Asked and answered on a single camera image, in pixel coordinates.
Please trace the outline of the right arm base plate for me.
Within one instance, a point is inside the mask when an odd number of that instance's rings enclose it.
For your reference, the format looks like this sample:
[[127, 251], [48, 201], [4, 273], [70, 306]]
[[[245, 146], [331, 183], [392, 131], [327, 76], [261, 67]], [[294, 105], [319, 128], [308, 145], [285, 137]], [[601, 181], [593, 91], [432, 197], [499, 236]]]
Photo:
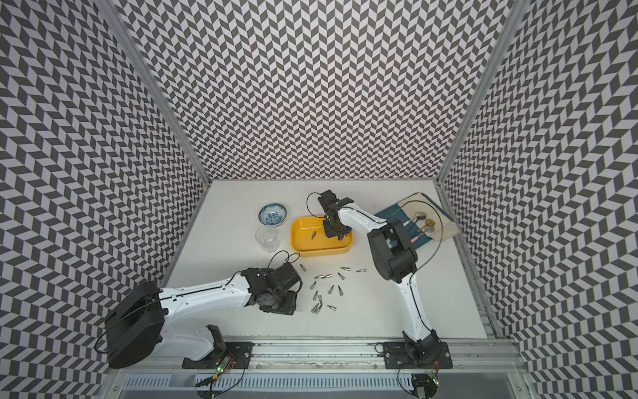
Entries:
[[431, 369], [435, 366], [441, 370], [449, 370], [454, 367], [446, 342], [436, 342], [425, 352], [409, 347], [406, 342], [383, 342], [381, 355], [385, 368], [388, 370], [400, 368]]

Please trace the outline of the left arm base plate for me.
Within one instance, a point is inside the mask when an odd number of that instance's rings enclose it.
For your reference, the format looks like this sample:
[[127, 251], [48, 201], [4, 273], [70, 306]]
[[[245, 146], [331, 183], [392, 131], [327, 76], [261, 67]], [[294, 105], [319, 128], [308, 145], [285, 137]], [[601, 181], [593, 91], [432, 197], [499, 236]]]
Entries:
[[214, 370], [221, 366], [224, 359], [229, 358], [229, 366], [234, 369], [245, 370], [249, 367], [254, 350], [253, 342], [227, 342], [225, 349], [215, 347], [209, 354], [201, 360], [185, 358], [182, 362], [182, 369]]

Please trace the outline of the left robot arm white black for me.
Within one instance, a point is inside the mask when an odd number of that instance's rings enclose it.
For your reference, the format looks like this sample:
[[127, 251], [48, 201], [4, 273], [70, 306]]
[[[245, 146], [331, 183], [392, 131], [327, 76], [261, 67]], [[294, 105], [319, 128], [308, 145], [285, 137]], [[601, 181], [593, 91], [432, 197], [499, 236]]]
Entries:
[[277, 269], [248, 268], [217, 282], [161, 289], [144, 281], [107, 314], [107, 363], [133, 366], [148, 357], [182, 357], [198, 366], [222, 351], [219, 328], [186, 327], [184, 322], [224, 309], [256, 306], [266, 314], [292, 316], [302, 277], [286, 262]]

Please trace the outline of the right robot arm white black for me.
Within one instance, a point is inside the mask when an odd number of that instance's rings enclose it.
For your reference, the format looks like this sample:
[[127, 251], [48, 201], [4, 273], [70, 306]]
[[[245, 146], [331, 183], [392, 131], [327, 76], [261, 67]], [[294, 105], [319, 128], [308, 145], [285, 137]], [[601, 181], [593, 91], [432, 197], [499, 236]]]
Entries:
[[363, 210], [350, 198], [339, 199], [332, 191], [320, 193], [318, 203], [328, 238], [343, 239], [352, 231], [367, 237], [376, 271], [390, 282], [399, 298], [410, 362], [418, 366], [435, 363], [443, 343], [425, 315], [415, 277], [418, 254], [406, 227], [396, 218], [382, 219]]

